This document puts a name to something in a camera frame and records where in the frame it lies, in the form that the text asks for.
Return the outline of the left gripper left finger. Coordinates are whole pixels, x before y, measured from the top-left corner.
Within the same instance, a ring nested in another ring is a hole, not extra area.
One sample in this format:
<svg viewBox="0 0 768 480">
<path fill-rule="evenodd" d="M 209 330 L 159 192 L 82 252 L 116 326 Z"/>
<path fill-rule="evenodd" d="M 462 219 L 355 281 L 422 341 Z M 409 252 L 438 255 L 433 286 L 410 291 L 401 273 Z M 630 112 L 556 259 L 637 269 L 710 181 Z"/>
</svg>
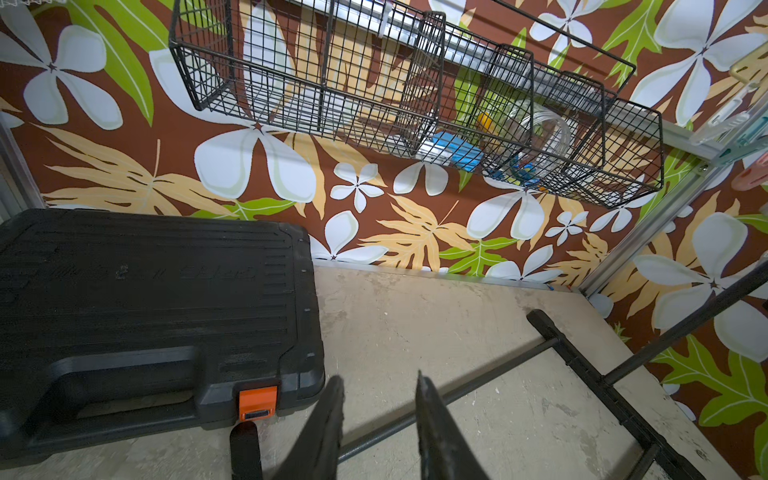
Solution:
<svg viewBox="0 0 768 480">
<path fill-rule="evenodd" d="M 274 479 L 336 479 L 343 437 L 345 389 L 339 375 L 325 385 Z"/>
</svg>

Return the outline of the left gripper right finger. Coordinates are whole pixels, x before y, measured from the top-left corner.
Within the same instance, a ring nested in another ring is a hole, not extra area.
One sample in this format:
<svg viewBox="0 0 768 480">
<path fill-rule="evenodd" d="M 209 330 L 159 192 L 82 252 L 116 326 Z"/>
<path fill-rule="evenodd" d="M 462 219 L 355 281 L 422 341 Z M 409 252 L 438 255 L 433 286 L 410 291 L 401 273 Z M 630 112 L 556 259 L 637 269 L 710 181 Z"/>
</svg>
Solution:
<svg viewBox="0 0 768 480">
<path fill-rule="evenodd" d="M 488 479 L 438 390 L 421 371 L 415 407 L 422 479 Z"/>
</svg>

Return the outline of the black metal clothes rack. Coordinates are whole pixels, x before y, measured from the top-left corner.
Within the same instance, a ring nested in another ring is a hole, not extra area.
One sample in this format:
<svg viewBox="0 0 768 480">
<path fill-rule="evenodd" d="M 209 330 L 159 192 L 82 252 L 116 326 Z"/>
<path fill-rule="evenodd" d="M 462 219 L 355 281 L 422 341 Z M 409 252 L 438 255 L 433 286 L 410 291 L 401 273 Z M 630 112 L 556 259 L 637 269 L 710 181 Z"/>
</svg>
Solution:
<svg viewBox="0 0 768 480">
<path fill-rule="evenodd" d="M 527 314 L 526 318 L 541 335 L 543 339 L 541 343 L 464 383 L 456 385 L 445 393 L 438 391 L 439 395 L 447 407 L 448 404 L 465 397 L 490 381 L 534 359 L 539 354 L 553 350 L 642 447 L 642 454 L 628 473 L 628 478 L 642 479 L 650 467 L 657 464 L 671 479 L 700 479 L 703 476 L 702 473 L 687 458 L 678 453 L 665 437 L 645 420 L 617 391 L 615 385 L 672 347 L 679 339 L 697 330 L 716 315 L 725 312 L 737 301 L 757 291 L 766 283 L 767 263 L 760 261 L 753 270 L 727 287 L 721 294 L 707 300 L 703 306 L 687 315 L 677 325 L 606 374 L 600 373 L 591 364 L 543 310 L 534 309 Z M 417 427 L 415 410 L 414 404 L 412 411 L 379 426 L 348 444 L 344 444 L 341 440 L 338 466 L 411 425 Z"/>
</svg>

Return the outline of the cream clip hanger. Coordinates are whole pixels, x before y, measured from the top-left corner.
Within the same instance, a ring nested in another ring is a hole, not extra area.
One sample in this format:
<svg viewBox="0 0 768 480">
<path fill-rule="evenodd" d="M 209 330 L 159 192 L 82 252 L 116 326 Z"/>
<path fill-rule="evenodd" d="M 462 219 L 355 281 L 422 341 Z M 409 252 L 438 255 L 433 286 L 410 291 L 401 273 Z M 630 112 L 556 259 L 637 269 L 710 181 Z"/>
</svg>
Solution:
<svg viewBox="0 0 768 480">
<path fill-rule="evenodd" d="M 755 69 L 757 63 L 766 60 L 764 42 L 729 68 L 729 76 L 740 89 L 690 137 L 693 145 L 715 140 L 723 143 L 723 149 L 714 157 L 716 166 L 729 166 L 754 156 L 754 161 L 731 182 L 737 191 L 767 185 L 767 99 L 761 98 L 740 110 L 746 96 L 767 85 L 767 75 L 760 78 Z"/>
</svg>

